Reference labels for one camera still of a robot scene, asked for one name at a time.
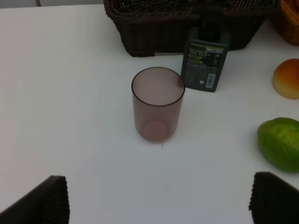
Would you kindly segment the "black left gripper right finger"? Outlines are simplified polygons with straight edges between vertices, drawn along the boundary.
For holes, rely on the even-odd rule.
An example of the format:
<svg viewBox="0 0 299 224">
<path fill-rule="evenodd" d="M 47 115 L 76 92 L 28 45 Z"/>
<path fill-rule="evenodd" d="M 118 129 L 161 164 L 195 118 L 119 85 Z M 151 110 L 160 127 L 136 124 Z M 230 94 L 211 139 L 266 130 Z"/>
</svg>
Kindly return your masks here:
<svg viewBox="0 0 299 224">
<path fill-rule="evenodd" d="M 249 210 L 255 224 L 297 224 L 299 190 L 271 172 L 256 172 Z"/>
</svg>

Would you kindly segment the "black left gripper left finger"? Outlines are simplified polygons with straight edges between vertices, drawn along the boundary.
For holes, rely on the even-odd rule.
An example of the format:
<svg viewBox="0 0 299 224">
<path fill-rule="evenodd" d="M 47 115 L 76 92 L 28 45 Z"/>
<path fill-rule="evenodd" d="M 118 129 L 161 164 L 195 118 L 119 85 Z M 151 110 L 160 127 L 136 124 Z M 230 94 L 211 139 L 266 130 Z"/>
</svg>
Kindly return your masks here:
<svg viewBox="0 0 299 224">
<path fill-rule="evenodd" d="M 0 213 L 2 224 L 68 224 L 70 205 L 65 176 L 51 175 Z"/>
</svg>

